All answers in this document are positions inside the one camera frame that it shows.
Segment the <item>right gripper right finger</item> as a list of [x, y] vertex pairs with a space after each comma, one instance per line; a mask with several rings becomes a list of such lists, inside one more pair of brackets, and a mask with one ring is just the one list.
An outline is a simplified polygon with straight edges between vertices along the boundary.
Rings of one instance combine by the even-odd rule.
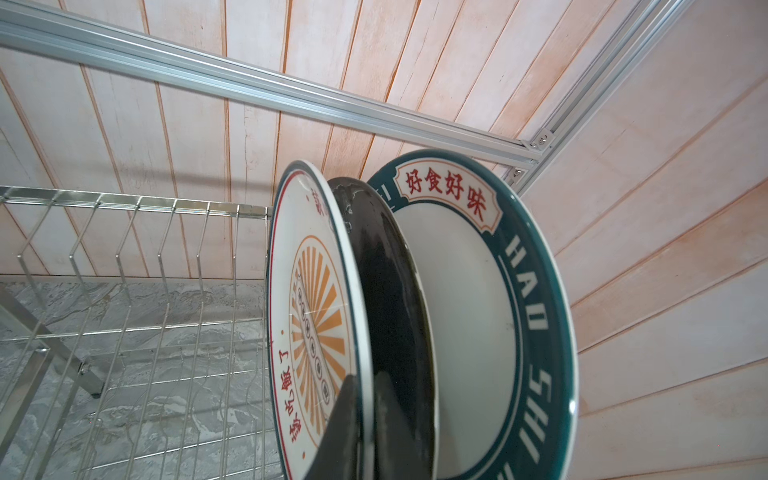
[[420, 459], [388, 373], [381, 371], [376, 374], [374, 393], [375, 478], [419, 479]]

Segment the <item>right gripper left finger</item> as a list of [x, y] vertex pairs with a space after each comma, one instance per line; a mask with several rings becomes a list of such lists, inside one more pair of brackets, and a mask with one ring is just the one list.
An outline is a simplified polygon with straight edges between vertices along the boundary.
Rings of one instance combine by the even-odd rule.
[[348, 375], [342, 383], [326, 431], [305, 478], [356, 479], [358, 438], [358, 380], [355, 375]]

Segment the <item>small orange sunburst plate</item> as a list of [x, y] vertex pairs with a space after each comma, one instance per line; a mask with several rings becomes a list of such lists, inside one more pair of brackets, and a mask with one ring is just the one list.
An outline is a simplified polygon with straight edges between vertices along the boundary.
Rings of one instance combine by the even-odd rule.
[[270, 388], [284, 475], [305, 479], [330, 448], [333, 417], [351, 425], [336, 447], [350, 478], [375, 470], [374, 372], [360, 275], [328, 181], [296, 160], [276, 191], [269, 229], [266, 320]]

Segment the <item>black round plate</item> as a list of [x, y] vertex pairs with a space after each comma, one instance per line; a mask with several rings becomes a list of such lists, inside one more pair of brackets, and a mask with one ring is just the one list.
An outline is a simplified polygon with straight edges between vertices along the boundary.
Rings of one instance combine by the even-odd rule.
[[435, 474], [439, 424], [429, 314], [415, 261], [384, 199], [349, 177], [329, 182], [350, 237], [362, 284], [375, 376], [389, 374], [404, 411], [420, 478]]

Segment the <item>white plate green lettered rim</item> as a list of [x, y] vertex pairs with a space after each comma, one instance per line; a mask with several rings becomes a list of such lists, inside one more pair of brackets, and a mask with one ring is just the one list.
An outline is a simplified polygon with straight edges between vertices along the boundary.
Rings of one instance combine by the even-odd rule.
[[415, 150], [374, 173], [415, 261], [438, 374], [440, 479], [563, 479], [578, 362], [554, 256], [512, 188], [478, 161]]

